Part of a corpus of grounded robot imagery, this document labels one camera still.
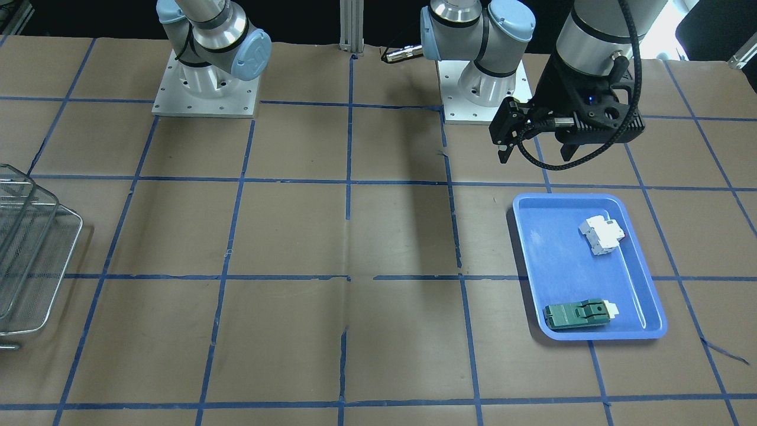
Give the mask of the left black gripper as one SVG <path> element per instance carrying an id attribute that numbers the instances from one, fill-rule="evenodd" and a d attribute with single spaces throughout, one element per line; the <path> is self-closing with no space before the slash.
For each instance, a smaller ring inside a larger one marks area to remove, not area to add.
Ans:
<path id="1" fill-rule="evenodd" d="M 611 59 L 608 75 L 585 75 L 565 64 L 554 52 L 539 79 L 530 102 L 504 98 L 489 125 L 492 143 L 498 147 L 500 164 L 506 164 L 518 140 L 528 140 L 536 133 L 528 128 L 535 123 L 571 118 L 572 127 L 557 128 L 557 140 L 563 143 L 563 162 L 576 162 L 592 153 L 591 144 L 604 144 L 621 127 L 629 105 L 621 103 L 616 90 L 633 95 L 630 62 L 620 54 Z"/>

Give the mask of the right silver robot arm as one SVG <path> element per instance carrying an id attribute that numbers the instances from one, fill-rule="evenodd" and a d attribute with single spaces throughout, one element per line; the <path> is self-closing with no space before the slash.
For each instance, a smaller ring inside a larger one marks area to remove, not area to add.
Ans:
<path id="1" fill-rule="evenodd" d="M 158 1 L 157 16 L 178 62 L 179 83 L 212 99 L 259 78 L 272 54 L 267 32 L 233 1 Z"/>

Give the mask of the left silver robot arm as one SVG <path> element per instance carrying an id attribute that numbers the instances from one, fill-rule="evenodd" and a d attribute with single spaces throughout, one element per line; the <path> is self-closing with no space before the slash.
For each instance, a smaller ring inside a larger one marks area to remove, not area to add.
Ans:
<path id="1" fill-rule="evenodd" d="M 420 43 L 429 60 L 465 60 L 466 97 L 497 108 L 491 142 L 506 164 L 515 150 L 537 167 L 567 170 L 641 135 L 640 42 L 663 1 L 575 1 L 532 97 L 482 84 L 514 80 L 538 27 L 523 2 L 430 1 L 420 11 Z"/>

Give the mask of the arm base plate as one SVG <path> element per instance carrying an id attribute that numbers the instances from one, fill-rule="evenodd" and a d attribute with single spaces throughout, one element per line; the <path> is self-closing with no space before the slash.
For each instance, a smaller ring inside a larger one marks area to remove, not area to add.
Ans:
<path id="1" fill-rule="evenodd" d="M 261 80 L 261 76 L 238 80 L 215 66 L 189 67 L 171 51 L 151 113 L 169 118 L 252 119 Z"/>
<path id="2" fill-rule="evenodd" d="M 505 78 L 484 75 L 468 60 L 441 60 L 437 71 L 447 124 L 489 125 L 506 97 L 532 99 L 523 62 Z"/>

